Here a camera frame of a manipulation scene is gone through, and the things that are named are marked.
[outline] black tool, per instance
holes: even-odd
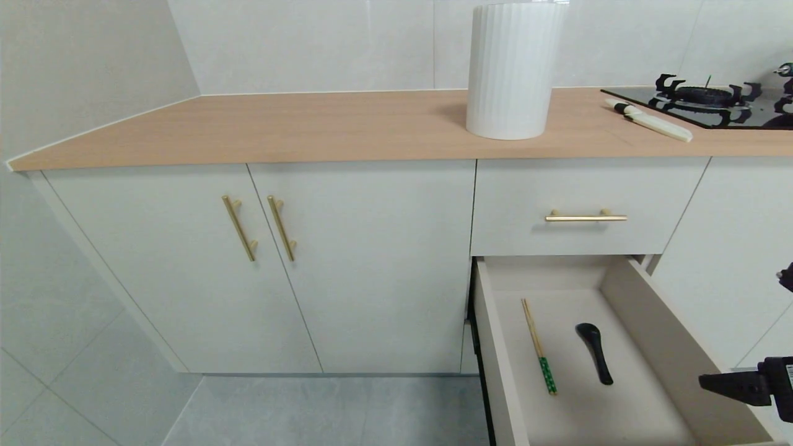
[[[699,386],[703,389],[750,406],[770,406],[773,395],[776,412],[788,423],[793,423],[792,384],[793,356],[770,356],[757,364],[757,371],[699,376]]]
[[[608,372],[606,365],[606,358],[603,356],[603,345],[600,343],[600,330],[594,325],[589,323],[576,325],[576,333],[584,340],[592,357],[595,359],[595,369],[600,382],[610,386],[614,384],[614,379]]]

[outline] wall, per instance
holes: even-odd
[[[498,0],[169,0],[202,94],[466,88],[476,5]],[[555,85],[765,78],[792,0],[571,0]]]
[[[165,0],[2,5],[3,158],[197,95]],[[3,444],[159,445],[175,373],[27,177],[0,171]]]

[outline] black spoon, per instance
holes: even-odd
[[[594,325],[589,323],[576,325],[576,333],[584,340],[589,351],[595,359],[595,369],[597,369],[597,376],[600,382],[610,386],[614,384],[614,379],[608,372],[606,365],[606,358],[603,356],[603,345],[600,343],[600,330]]]

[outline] gold handle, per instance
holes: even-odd
[[[559,211],[552,210],[546,215],[546,221],[627,221],[627,215],[611,215],[608,209],[601,209],[600,215],[559,215]]]
[[[284,202],[281,200],[276,201],[275,197],[272,195],[267,195],[267,202],[270,203],[270,210],[273,211],[275,225],[278,227],[278,233],[281,234],[281,241],[284,243],[284,248],[286,248],[286,255],[289,257],[290,262],[294,262],[294,249],[297,246],[297,242],[295,240],[290,240],[286,236],[286,231],[284,230],[284,222],[281,220],[281,206],[284,205]]]
[[[237,230],[237,235],[239,236],[239,241],[243,242],[243,246],[245,247],[245,252],[248,254],[248,259],[251,262],[255,262],[256,258],[253,256],[253,251],[256,249],[256,245],[258,245],[257,240],[251,240],[248,243],[247,238],[245,237],[245,232],[243,231],[243,227],[239,225],[239,219],[237,219],[237,209],[243,203],[240,200],[234,200],[232,202],[228,195],[224,195],[223,197],[223,204],[226,205],[226,210],[228,211],[228,216],[232,218],[232,223],[234,224],[234,229]]]

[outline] wooden countertop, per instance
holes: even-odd
[[[555,89],[545,133],[502,141],[465,130],[464,90],[204,96],[9,162],[78,167],[352,160],[793,156],[793,132],[708,130],[690,143],[628,122],[595,88]]]

